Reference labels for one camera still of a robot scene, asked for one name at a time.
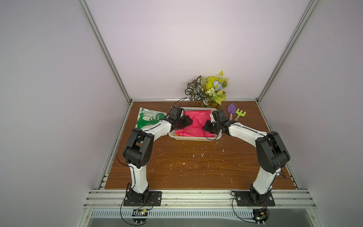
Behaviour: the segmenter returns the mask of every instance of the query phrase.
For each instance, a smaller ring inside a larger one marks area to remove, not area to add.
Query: white plastic basket
[[[211,110],[212,112],[217,110],[215,108],[203,108],[203,107],[182,107],[185,111],[192,111],[192,110]],[[211,121],[214,121],[214,117],[211,113]],[[222,133],[219,132],[219,134],[216,136],[214,135],[214,137],[208,137],[209,139],[205,138],[205,137],[192,137],[192,136],[179,136],[179,135],[175,135],[176,130],[173,130],[171,132],[169,132],[169,136],[171,138],[174,138],[176,140],[193,140],[193,141],[212,141],[212,140],[216,140],[216,139],[220,139],[222,137]]]

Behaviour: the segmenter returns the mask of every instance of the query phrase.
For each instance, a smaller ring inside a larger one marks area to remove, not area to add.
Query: wooden tabletop
[[[130,136],[140,107],[168,113],[173,103],[134,102],[121,141]],[[246,111],[246,116],[239,117],[239,122],[268,132],[256,102],[222,102],[219,109],[224,110],[226,116],[231,103]],[[200,104],[188,101],[180,106],[200,107]],[[125,144],[117,154],[123,163],[126,163],[122,156]],[[249,189],[259,168],[256,148],[236,137],[223,134],[218,140],[202,142],[162,136],[154,142],[146,173],[150,189]],[[286,168],[283,171],[286,179],[276,177],[273,189],[295,189]],[[115,158],[105,188],[124,189],[128,182],[131,182],[130,169]]]

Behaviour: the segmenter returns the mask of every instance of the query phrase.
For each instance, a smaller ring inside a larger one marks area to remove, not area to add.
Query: metal vent grille
[[[253,217],[252,209],[237,208],[237,215],[241,218],[250,219]],[[131,218],[141,216],[139,213],[133,212],[132,209],[125,208],[122,210],[122,217]],[[121,218],[119,209],[94,209],[93,218]],[[148,211],[145,218],[228,218],[235,219],[237,216],[231,209],[155,209]]]

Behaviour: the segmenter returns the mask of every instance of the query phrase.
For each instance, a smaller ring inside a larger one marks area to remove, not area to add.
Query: green dinosaur
[[[147,125],[154,125],[154,124],[158,123],[164,117],[165,117],[165,114],[163,114],[163,113],[158,113],[156,115],[156,119],[154,119],[153,117],[144,116],[144,113],[140,113],[140,117],[137,121],[137,128],[142,129],[143,127],[145,127]]]

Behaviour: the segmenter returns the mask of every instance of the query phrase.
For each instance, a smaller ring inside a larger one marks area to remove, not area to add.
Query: purple shovel
[[[227,111],[229,112],[229,120],[232,120],[232,114],[235,114],[236,110],[236,106],[233,103],[228,106]]]

